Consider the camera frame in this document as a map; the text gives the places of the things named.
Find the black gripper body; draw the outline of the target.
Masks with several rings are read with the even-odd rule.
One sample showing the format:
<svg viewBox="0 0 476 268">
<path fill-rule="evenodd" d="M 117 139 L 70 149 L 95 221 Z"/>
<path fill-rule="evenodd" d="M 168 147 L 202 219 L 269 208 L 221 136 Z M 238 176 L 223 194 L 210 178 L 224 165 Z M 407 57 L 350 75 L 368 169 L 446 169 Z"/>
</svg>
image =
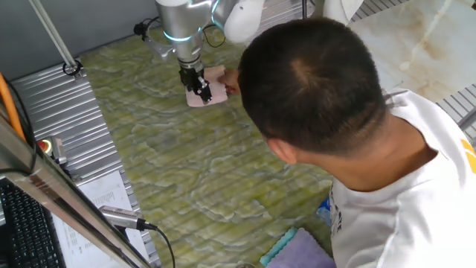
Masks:
<svg viewBox="0 0 476 268">
<path fill-rule="evenodd" d="M 180 66 L 180 78 L 189 92 L 202 92 L 205 87 L 203 65 Z"/>
</svg>

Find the person's right hand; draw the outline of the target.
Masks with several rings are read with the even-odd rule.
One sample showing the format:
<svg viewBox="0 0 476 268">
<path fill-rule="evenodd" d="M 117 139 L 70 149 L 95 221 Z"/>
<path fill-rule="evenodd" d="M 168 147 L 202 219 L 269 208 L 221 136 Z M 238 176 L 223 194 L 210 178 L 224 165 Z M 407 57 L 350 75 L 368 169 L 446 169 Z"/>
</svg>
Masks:
<svg viewBox="0 0 476 268">
<path fill-rule="evenodd" d="M 236 95 L 240 93 L 239 84 L 238 84 L 239 72 L 235 68 L 226 68 L 224 74 L 220 76 L 217 80 L 223 84 L 226 88 L 226 92 L 231 95 Z"/>
</svg>

